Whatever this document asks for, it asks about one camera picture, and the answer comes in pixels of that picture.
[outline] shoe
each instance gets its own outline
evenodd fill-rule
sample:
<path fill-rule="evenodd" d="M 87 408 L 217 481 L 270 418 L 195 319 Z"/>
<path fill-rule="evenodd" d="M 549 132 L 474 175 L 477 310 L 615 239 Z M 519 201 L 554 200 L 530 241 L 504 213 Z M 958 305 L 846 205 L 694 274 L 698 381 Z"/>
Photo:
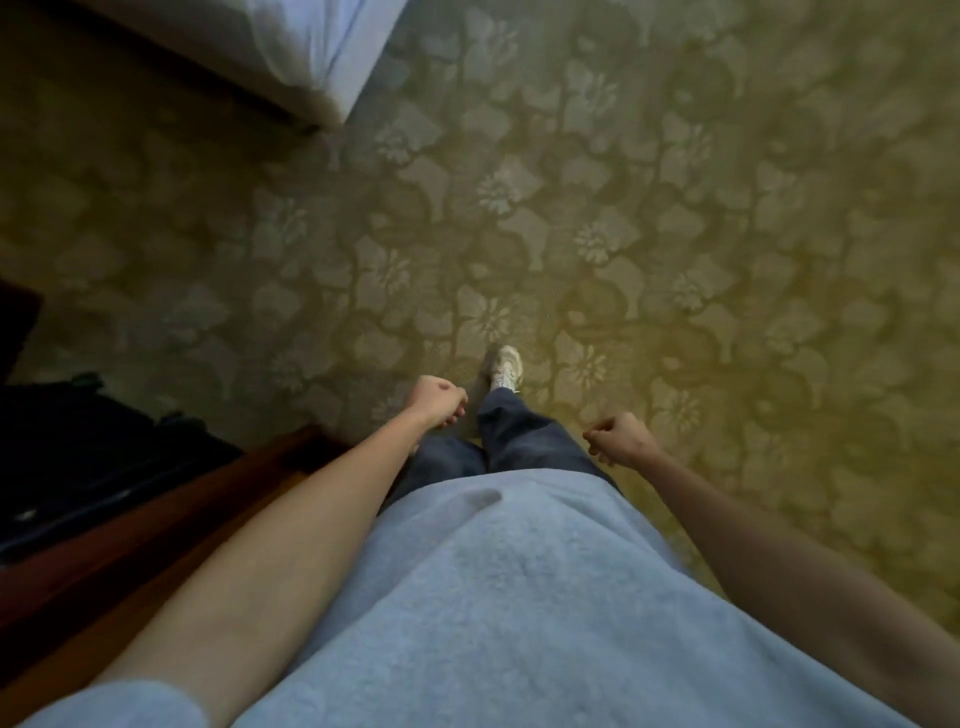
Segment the shoe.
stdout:
<path fill-rule="evenodd" d="M 523 359 L 513 347 L 501 347 L 490 369 L 490 391 L 506 387 L 511 392 L 520 389 L 523 381 Z"/>

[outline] blue jeans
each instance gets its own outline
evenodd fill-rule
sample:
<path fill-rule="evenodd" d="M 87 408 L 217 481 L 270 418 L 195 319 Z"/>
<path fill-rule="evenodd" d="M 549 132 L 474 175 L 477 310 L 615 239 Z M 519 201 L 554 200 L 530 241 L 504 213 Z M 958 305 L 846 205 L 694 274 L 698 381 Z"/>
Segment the blue jeans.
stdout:
<path fill-rule="evenodd" d="M 381 512 L 419 488 L 459 477 L 534 468 L 587 473 L 613 482 L 556 420 L 538 415 L 505 387 L 494 389 L 477 415 L 483 447 L 427 435 L 396 477 Z"/>

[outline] bed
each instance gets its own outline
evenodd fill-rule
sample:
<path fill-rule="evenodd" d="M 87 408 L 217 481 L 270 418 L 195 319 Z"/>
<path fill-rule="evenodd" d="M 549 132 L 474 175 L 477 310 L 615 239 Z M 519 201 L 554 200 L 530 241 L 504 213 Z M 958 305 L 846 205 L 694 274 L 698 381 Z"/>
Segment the bed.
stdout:
<path fill-rule="evenodd" d="M 309 124 L 344 124 L 407 0 L 77 0 Z"/>

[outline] hand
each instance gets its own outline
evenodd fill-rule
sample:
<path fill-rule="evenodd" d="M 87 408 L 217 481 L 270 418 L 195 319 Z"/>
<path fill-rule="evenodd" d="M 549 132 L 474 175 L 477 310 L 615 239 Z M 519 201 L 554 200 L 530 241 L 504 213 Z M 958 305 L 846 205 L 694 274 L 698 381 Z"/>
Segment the hand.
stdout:
<path fill-rule="evenodd" d="M 584 432 L 584 439 L 590 443 L 590 454 L 604 465 L 638 468 L 645 458 L 660 452 L 647 425 L 630 412 L 601 420 Z"/>
<path fill-rule="evenodd" d="M 464 416 L 467 390 L 438 376 L 421 376 L 414 385 L 404 412 L 420 415 L 425 429 L 453 425 Z"/>

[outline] forearm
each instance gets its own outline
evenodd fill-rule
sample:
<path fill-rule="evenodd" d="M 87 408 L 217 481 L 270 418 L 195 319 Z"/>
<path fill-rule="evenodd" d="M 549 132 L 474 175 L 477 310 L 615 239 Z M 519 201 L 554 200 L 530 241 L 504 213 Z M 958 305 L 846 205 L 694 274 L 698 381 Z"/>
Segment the forearm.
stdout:
<path fill-rule="evenodd" d="M 923 726 L 960 724 L 960 648 L 866 571 L 710 486 L 662 452 L 636 469 L 731 601 Z"/>
<path fill-rule="evenodd" d="M 336 595 L 407 454 L 405 412 L 258 514 L 99 678 L 155 679 L 227 725 L 277 679 Z"/>

